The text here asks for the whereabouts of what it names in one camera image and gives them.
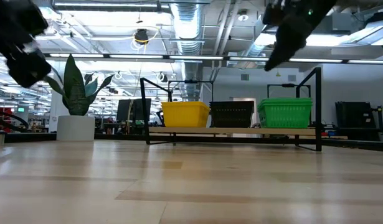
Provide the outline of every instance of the wooden floor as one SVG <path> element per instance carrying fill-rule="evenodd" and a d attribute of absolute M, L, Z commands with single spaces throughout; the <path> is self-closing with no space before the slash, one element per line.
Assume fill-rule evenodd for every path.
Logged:
<path fill-rule="evenodd" d="M 0 223 L 383 224 L 383 152 L 136 141 L 6 144 Z"/>

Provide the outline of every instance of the wooden shelf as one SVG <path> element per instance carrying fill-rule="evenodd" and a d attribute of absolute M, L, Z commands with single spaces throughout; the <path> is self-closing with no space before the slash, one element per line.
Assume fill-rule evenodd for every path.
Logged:
<path fill-rule="evenodd" d="M 184 133 L 184 134 L 289 134 L 314 136 L 315 129 L 288 128 L 169 128 L 150 127 L 151 133 Z"/>

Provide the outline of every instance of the yellow basket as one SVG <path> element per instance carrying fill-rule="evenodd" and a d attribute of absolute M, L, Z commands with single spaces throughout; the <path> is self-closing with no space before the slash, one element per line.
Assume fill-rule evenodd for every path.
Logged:
<path fill-rule="evenodd" d="M 162 102 L 166 127 L 206 127 L 209 107 L 203 102 Z"/>

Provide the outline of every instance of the snake plant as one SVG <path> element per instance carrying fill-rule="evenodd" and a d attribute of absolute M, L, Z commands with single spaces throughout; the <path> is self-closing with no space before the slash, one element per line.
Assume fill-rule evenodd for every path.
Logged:
<path fill-rule="evenodd" d="M 98 92 L 110 84 L 113 77 L 113 75 L 106 77 L 99 89 L 97 89 L 97 78 L 91 82 L 91 75 L 87 75 L 83 82 L 82 73 L 72 55 L 69 55 L 65 64 L 64 82 L 54 68 L 53 71 L 59 77 L 61 85 L 49 76 L 46 76 L 44 80 L 54 91 L 62 95 L 62 103 L 68 109 L 69 114 L 78 116 L 84 116 L 87 113 Z"/>

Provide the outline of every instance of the basket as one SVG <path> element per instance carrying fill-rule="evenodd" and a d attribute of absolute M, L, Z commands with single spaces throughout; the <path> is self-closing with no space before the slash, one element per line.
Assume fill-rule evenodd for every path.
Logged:
<path fill-rule="evenodd" d="M 258 105 L 263 128 L 307 128 L 312 106 L 311 98 L 272 98 Z"/>
<path fill-rule="evenodd" d="M 213 127 L 216 128 L 249 128 L 253 113 L 254 101 L 211 102 L 210 113 Z"/>
<path fill-rule="evenodd" d="M 209 107 L 203 102 L 162 102 L 166 127 L 205 128 Z"/>

